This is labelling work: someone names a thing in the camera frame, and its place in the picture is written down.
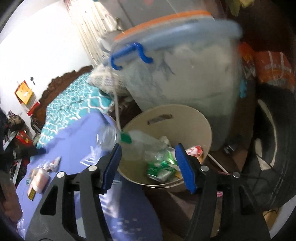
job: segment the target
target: person's hand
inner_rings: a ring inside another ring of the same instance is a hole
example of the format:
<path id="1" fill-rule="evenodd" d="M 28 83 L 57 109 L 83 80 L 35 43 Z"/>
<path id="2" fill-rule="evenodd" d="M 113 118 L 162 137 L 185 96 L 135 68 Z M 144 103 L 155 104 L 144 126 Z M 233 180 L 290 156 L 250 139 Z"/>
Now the person's hand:
<path id="1" fill-rule="evenodd" d="M 11 221 L 17 222 L 22 217 L 22 209 L 15 192 L 15 185 L 10 179 L 3 181 L 1 178 L 1 187 L 5 197 L 2 202 L 4 213 Z"/>

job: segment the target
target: green bottle label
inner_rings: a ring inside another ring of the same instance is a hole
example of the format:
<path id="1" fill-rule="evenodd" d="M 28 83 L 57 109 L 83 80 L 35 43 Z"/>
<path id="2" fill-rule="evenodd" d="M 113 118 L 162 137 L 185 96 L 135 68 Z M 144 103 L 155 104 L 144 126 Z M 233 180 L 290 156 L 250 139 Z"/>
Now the green bottle label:
<path id="1" fill-rule="evenodd" d="M 120 141 L 131 144 L 131 137 L 128 134 L 121 133 Z"/>

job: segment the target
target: black bag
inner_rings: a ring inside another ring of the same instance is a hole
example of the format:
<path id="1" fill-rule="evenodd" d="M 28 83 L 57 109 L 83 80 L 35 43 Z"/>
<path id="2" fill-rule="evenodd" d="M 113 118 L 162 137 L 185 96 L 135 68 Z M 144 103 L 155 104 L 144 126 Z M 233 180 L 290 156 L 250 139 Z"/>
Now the black bag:
<path id="1" fill-rule="evenodd" d="M 286 89 L 260 85 L 254 133 L 242 173 L 263 210 L 296 195 L 296 101 Z"/>

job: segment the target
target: bed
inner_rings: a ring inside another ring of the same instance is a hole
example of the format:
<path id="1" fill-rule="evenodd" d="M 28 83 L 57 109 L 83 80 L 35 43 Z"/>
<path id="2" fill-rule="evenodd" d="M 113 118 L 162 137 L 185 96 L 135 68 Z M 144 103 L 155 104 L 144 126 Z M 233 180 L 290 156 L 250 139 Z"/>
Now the bed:
<path id="1" fill-rule="evenodd" d="M 33 113 L 32 127 L 42 129 L 37 146 L 44 146 L 47 153 L 31 159 L 27 174 L 17 187 L 23 210 L 23 217 L 17 227 L 23 237 L 42 197 L 41 194 L 36 194 L 33 201 L 27 197 L 28 186 L 25 182 L 30 170 L 44 160 L 61 156 L 59 171 L 65 171 L 67 174 L 77 173 L 92 164 L 94 153 L 100 156 L 106 154 L 96 146 L 95 136 L 96 130 L 103 123 L 114 124 L 111 117 L 103 115 L 112 113 L 113 102 L 98 88 L 87 84 L 91 70 L 92 67 L 87 66 L 53 79 L 40 99 L 40 106 Z M 137 112 L 137 108 L 129 105 L 122 115 L 122 123 Z M 55 175 L 56 173 L 51 173 L 51 180 Z M 113 240 L 161 241 L 162 231 L 158 217 L 141 186 L 125 180 L 120 175 L 116 175 L 114 183 L 116 185 L 112 185 L 110 192 L 100 196 Z M 75 206 L 78 207 L 75 208 L 75 213 L 78 234 L 83 237 L 84 229 L 78 203 L 79 194 L 75 196 Z"/>

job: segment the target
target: white curtain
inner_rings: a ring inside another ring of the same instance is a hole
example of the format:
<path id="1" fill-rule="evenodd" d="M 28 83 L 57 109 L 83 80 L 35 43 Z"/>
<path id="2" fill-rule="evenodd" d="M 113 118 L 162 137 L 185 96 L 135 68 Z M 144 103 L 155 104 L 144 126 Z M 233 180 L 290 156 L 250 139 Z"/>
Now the white curtain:
<path id="1" fill-rule="evenodd" d="M 106 53 L 100 49 L 101 37 L 116 30 L 116 20 L 100 2 L 64 0 L 93 66 L 99 65 Z"/>

